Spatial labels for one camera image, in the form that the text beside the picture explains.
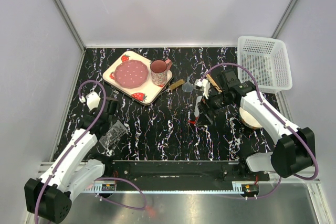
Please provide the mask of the white wash bottle red cap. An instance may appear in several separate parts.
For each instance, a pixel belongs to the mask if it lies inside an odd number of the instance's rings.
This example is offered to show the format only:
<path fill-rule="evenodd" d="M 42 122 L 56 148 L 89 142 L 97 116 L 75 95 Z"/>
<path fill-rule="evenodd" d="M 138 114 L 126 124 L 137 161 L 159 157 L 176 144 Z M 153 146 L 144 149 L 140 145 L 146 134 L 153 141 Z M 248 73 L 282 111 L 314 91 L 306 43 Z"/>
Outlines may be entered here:
<path fill-rule="evenodd" d="M 201 95 L 196 98 L 195 109 L 194 109 L 195 120 L 194 121 L 189 121 L 189 124 L 195 125 L 197 123 L 198 118 L 199 118 L 199 108 L 198 108 L 198 105 L 201 102 L 201 100 L 202 100 L 202 96 Z"/>

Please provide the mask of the clear test tube rack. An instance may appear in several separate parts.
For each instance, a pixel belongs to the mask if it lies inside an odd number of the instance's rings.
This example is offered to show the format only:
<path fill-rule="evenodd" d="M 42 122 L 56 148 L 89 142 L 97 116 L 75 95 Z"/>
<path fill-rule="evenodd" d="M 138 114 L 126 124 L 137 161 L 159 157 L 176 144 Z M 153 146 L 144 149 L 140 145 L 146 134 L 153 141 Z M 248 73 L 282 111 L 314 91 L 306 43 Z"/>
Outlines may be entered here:
<path fill-rule="evenodd" d="M 106 149 L 111 146 L 115 146 L 121 138 L 127 134 L 128 130 L 119 120 L 113 124 L 108 132 L 101 137 L 99 143 Z"/>

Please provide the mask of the clear plastic funnel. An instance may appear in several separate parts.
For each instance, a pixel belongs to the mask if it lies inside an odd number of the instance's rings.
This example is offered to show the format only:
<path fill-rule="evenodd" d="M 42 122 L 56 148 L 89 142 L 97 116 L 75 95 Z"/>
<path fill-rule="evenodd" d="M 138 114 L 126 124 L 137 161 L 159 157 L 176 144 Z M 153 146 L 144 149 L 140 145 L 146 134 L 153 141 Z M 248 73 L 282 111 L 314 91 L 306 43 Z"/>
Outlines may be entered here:
<path fill-rule="evenodd" d="M 186 93 L 191 93 L 194 90 L 194 85 L 190 83 L 190 76 L 187 77 L 187 81 L 182 84 L 181 88 Z"/>

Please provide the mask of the wooden test tube clamp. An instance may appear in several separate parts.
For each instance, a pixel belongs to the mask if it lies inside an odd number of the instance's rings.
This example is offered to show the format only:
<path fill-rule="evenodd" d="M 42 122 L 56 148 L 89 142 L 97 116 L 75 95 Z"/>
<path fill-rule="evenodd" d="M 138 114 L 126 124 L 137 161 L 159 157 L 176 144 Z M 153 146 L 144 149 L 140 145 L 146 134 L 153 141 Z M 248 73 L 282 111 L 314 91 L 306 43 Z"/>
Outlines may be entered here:
<path fill-rule="evenodd" d="M 211 85 L 217 90 L 218 93 L 222 92 L 221 88 L 218 86 L 218 84 L 215 82 L 210 74 L 206 75 L 206 79 L 211 83 Z"/>

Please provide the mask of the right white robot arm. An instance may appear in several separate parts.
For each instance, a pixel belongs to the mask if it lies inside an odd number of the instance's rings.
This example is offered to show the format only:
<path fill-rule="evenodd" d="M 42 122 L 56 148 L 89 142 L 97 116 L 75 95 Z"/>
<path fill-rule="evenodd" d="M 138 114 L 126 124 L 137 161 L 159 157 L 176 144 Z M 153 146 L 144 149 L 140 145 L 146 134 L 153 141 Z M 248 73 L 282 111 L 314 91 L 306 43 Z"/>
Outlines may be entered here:
<path fill-rule="evenodd" d="M 196 99 L 195 124 L 212 125 L 220 109 L 236 104 L 249 113 L 272 138 L 275 148 L 269 153 L 255 153 L 246 157 L 238 167 L 239 176 L 250 180 L 257 172 L 275 172 L 282 178 L 297 176 L 310 166 L 317 167 L 314 133 L 308 127 L 300 128 L 280 114 L 265 100 L 250 81 L 240 82 L 234 71 L 220 75 L 222 90 L 210 95 L 211 83 L 197 79 L 195 89 L 203 95 Z"/>

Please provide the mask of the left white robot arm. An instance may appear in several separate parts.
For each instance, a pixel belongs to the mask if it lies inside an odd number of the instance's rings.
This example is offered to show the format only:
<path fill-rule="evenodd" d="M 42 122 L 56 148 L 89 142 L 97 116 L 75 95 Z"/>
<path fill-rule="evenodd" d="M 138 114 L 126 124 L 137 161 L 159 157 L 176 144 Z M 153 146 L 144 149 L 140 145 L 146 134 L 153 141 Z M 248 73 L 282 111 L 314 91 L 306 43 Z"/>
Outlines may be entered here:
<path fill-rule="evenodd" d="M 61 223 L 77 196 L 94 180 L 109 179 L 112 159 L 103 154 L 89 154 L 117 121 L 118 101 L 89 100 L 89 114 L 83 116 L 72 139 L 56 161 L 39 178 L 30 178 L 25 186 L 27 211 L 37 218 Z"/>

